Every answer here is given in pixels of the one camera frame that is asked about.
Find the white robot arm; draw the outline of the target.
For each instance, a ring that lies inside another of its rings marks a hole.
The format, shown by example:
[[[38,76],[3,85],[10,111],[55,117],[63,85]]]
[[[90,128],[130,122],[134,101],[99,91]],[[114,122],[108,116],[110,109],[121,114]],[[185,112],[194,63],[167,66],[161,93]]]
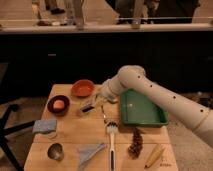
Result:
[[[125,65],[107,79],[92,100],[94,107],[113,101],[124,91],[132,89],[144,94],[163,110],[173,114],[196,136],[213,148],[213,110],[150,81],[143,67]]]

